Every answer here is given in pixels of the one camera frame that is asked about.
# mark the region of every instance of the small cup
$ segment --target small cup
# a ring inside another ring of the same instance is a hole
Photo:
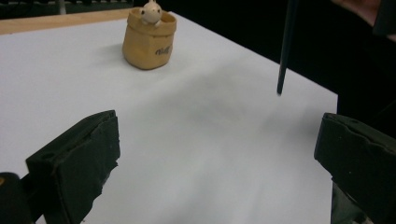
[[[163,11],[161,23],[144,24],[141,7],[133,7],[129,12],[122,53],[128,61],[140,69],[153,69],[168,63],[173,49],[177,20]]]

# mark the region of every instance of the white table surface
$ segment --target white table surface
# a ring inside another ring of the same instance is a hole
[[[35,151],[115,109],[119,166],[85,224],[330,223],[314,149],[336,95],[288,71],[279,97],[278,64],[174,15],[170,62],[151,71],[123,59],[124,20],[0,35],[0,171],[23,177]]]

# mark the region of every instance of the wooden table edge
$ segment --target wooden table edge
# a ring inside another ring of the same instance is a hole
[[[100,21],[115,21],[128,18],[131,9],[84,12],[66,15],[43,16],[0,21],[0,35],[11,35],[20,32],[45,30]]]

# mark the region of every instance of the toy pot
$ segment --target toy pot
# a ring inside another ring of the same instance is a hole
[[[163,11],[161,23],[144,24],[140,7],[129,12],[122,53],[128,61],[140,69],[153,69],[168,63],[172,54],[177,20]]]

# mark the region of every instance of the small figurine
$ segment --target small figurine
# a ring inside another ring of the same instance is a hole
[[[157,4],[156,0],[148,0],[141,9],[140,14],[142,16],[142,22],[144,24],[154,24],[156,27],[161,23],[161,17],[163,15],[163,10],[160,5]]]

